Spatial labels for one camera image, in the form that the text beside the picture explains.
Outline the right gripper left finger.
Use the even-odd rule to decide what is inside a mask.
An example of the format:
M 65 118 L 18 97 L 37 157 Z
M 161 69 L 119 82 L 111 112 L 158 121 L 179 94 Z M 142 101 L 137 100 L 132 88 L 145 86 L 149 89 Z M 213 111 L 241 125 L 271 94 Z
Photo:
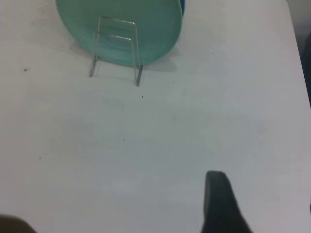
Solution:
M 1 215 L 0 233 L 36 233 L 36 231 L 21 218 Z

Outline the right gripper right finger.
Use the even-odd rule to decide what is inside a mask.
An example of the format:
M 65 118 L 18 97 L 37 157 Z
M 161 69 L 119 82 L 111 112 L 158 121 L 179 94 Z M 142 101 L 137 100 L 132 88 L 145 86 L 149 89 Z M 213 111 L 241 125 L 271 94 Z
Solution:
M 208 171 L 205 179 L 203 233 L 250 233 L 230 180 L 222 171 Z

